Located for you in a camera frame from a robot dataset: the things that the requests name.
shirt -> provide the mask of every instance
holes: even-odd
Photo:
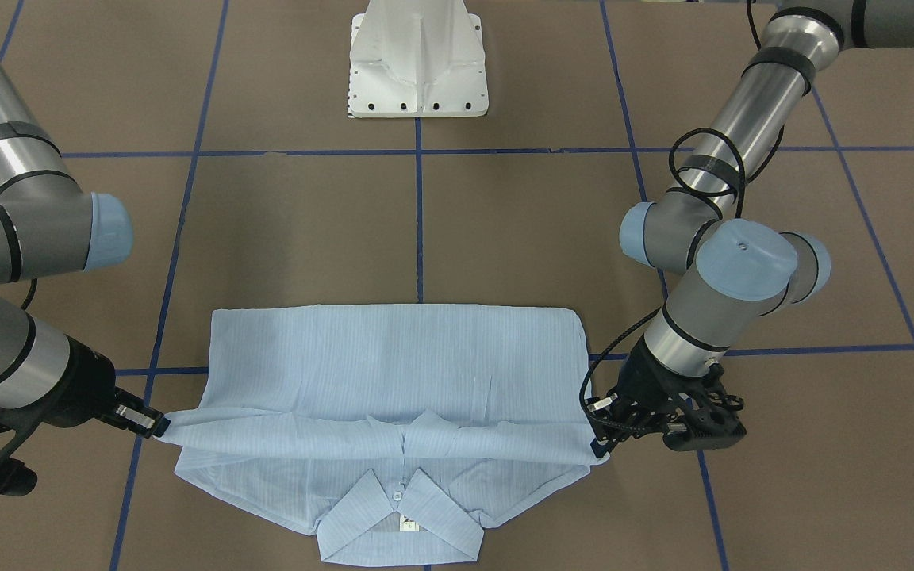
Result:
[[[498,527],[586,476],[588,353],[560,308],[219,310],[199,408],[160,440],[175,474],[323,561],[475,561]]]

white label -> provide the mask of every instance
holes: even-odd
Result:
[[[420,531],[421,525],[418,525],[416,521],[407,518],[407,516],[400,516],[400,531]]]

white mounting plate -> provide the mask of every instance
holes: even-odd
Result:
[[[351,44],[366,14],[351,19]],[[475,36],[482,43],[482,19],[468,14]],[[351,118],[480,117],[489,111],[485,60],[449,66],[432,83],[422,86],[399,79],[380,63],[351,61],[348,83],[348,116]]]

light blue shirt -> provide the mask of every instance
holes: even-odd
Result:
[[[577,402],[584,330],[558,308],[316,306],[213,314],[175,473],[316,535],[330,563],[475,561],[599,463]]]

white stand base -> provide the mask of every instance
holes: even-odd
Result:
[[[371,0],[351,21],[348,116],[489,111],[482,19],[463,0]]]

